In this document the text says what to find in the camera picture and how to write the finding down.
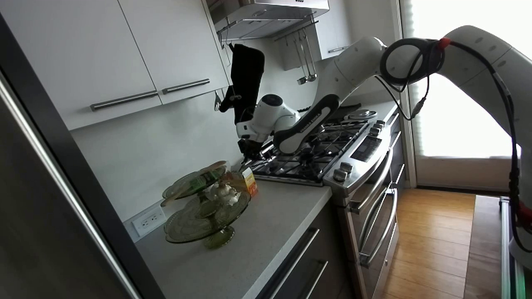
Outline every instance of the gas stove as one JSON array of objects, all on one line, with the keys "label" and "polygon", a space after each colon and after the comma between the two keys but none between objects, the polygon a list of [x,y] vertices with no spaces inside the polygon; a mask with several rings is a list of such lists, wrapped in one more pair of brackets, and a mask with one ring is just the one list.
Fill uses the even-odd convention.
[{"label": "gas stove", "polygon": [[376,111],[359,106],[339,108],[316,127],[296,154],[281,154],[273,144],[261,151],[261,159],[248,166],[261,181],[323,186],[326,172],[352,146],[361,144],[367,131],[379,122]]}]

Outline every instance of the wooden floor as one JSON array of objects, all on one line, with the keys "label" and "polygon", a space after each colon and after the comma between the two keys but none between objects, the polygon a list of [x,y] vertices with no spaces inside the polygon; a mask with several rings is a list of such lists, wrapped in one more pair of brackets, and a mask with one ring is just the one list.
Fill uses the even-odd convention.
[{"label": "wooden floor", "polygon": [[384,297],[464,297],[474,201],[467,192],[401,194],[399,245]]}]

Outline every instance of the backsplash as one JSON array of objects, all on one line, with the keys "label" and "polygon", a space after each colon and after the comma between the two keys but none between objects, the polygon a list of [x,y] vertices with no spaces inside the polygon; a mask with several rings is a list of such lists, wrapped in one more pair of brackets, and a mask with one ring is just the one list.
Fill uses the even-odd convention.
[{"label": "backsplash", "polygon": [[[259,96],[276,93],[293,108],[313,103],[318,83],[298,84],[301,69],[283,71],[273,41],[246,44],[266,54]],[[241,157],[233,109],[215,111],[215,93],[82,127],[73,137],[121,221],[156,204],[183,174]]]}]

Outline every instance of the lower cabinet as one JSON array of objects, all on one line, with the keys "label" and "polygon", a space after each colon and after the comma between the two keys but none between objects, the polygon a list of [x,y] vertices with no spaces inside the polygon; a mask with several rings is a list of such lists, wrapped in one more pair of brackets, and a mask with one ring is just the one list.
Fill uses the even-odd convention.
[{"label": "lower cabinet", "polygon": [[319,212],[259,297],[354,297],[334,212],[331,204]]}]

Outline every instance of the kitchen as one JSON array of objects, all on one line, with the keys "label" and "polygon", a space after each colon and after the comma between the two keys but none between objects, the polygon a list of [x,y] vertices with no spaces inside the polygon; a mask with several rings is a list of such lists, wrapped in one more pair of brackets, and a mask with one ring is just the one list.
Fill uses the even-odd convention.
[{"label": "kitchen", "polygon": [[[377,5],[371,1],[356,1],[348,3],[346,8],[346,11],[351,15],[349,28],[352,28],[352,39],[364,34],[374,34],[384,41],[392,41],[399,36],[399,28],[394,26],[397,21],[397,6],[394,6],[394,1],[384,1]],[[131,15],[133,18],[130,26],[135,31],[135,13]],[[308,81],[306,84],[299,84],[299,68],[289,71],[283,69],[283,56],[278,53],[274,41],[254,39],[246,41],[246,44],[259,48],[268,61],[259,94],[278,93],[294,108],[304,108],[311,104],[316,93],[316,83]],[[190,53],[195,53],[195,49],[186,48],[186,53],[183,53],[181,58],[186,59],[193,56]],[[218,64],[223,63],[223,73],[218,73],[218,78],[221,76],[224,78],[224,83],[228,83],[228,48],[223,48],[218,53],[215,51],[211,58],[215,58],[215,63]],[[372,84],[361,88],[359,98],[366,96],[386,98],[387,94],[382,93],[377,84]],[[236,162],[241,157],[241,152],[236,146],[238,136],[234,132],[234,122],[231,118],[233,114],[215,111],[216,94],[213,91],[206,91],[203,94],[191,93],[185,98],[186,99],[178,103],[165,103],[161,106],[155,104],[155,108],[150,109],[140,108],[145,111],[131,113],[121,118],[115,118],[111,114],[108,118],[115,119],[103,122],[98,122],[101,121],[98,119],[98,124],[85,126],[86,122],[82,122],[70,126],[73,127],[72,136],[80,146],[85,159],[88,161],[105,194],[110,197],[120,221],[125,222],[125,227],[131,234],[133,240],[141,239],[141,235],[135,235],[136,230],[131,221],[146,209],[156,209],[161,199],[161,191],[166,186],[178,177],[196,171],[198,167],[211,164],[213,161],[226,159],[229,162]]]}]

